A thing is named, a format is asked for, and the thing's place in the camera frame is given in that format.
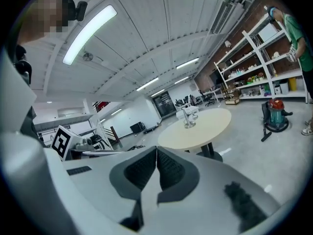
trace table leg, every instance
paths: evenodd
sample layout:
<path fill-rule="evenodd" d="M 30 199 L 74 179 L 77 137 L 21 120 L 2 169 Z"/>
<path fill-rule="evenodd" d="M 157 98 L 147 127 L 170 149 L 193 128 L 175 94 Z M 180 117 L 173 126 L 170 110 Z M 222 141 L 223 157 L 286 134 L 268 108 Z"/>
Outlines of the table leg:
<path fill-rule="evenodd" d="M 197 155 L 223 162 L 222 156 L 214 151 L 212 143 L 202 146 L 201 150 L 202 152 L 197 153 Z"/>
<path fill-rule="evenodd" d="M 219 100 L 218 100 L 218 98 L 217 98 L 217 96 L 216 96 L 216 93 L 215 93 L 215 92 L 214 92 L 214 96 L 215 96 L 215 98 L 216 98 L 217 103 L 219 103 Z"/>

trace beige tabletop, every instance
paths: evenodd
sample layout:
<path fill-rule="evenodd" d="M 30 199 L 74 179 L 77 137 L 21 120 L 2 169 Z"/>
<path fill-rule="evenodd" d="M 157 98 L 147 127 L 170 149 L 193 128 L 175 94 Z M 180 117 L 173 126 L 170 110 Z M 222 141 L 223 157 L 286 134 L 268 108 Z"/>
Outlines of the beige tabletop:
<path fill-rule="evenodd" d="M 164 148 L 191 150 L 213 141 L 229 125 L 231 113 L 227 109 L 210 109 L 197 113 L 196 125 L 184 127 L 183 119 L 167 127 L 158 137 L 159 145 Z"/>

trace green shirt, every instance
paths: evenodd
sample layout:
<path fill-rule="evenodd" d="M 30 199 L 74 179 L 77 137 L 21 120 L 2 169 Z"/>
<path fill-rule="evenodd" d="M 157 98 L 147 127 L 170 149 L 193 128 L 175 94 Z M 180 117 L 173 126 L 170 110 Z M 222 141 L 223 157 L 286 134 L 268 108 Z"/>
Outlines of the green shirt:
<path fill-rule="evenodd" d="M 298 49 L 298 40 L 305 37 L 300 25 L 295 18 L 288 14 L 284 15 L 284 23 L 293 47 Z M 308 47 L 305 48 L 305 51 L 302 56 L 300 56 L 299 60 L 303 71 L 310 71 L 313 69 L 313 58 Z"/>

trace concrete floor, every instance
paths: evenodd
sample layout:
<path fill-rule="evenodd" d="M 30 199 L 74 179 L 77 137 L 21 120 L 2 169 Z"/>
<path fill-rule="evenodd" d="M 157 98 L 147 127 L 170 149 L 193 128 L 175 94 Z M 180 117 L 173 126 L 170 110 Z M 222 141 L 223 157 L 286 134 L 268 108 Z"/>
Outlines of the concrete floor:
<path fill-rule="evenodd" d="M 237 106 L 226 106 L 222 102 L 220 107 L 230 110 L 232 119 L 229 127 L 214 140 L 213 147 L 222 155 L 224 163 L 253 180 L 280 204 L 284 204 L 301 192 L 312 167 L 313 135 L 303 136 L 301 130 L 305 127 L 304 121 L 312 115 L 313 105 L 284 100 L 286 111 L 293 111 L 293 116 L 288 117 L 290 126 L 281 133 L 272 133 L 265 142 L 261 142 L 262 102 L 243 100 Z M 217 103 L 209 107 L 203 104 L 200 110 L 216 107 Z M 131 146 L 143 144 L 146 147 L 158 145 L 160 133 L 175 121 L 176 116 L 170 117 L 162 121 L 155 131 L 137 137 L 130 136 L 125 143 L 133 143 Z M 149 197 L 160 189 L 157 173 L 154 178 L 147 185 L 147 188 L 154 189 L 149 191 Z"/>

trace round table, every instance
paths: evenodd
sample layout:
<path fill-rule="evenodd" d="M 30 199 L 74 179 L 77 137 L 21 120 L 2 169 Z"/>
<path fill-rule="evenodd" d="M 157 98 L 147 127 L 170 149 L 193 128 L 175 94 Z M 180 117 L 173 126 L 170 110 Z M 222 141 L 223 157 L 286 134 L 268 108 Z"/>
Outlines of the round table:
<path fill-rule="evenodd" d="M 213 150 L 212 141 L 229 125 L 231 113 L 227 109 L 215 108 L 198 113 L 196 125 L 186 129 L 183 119 L 171 124 L 158 137 L 159 145 L 180 151 L 201 147 L 201 155 L 223 161 L 220 154 Z"/>

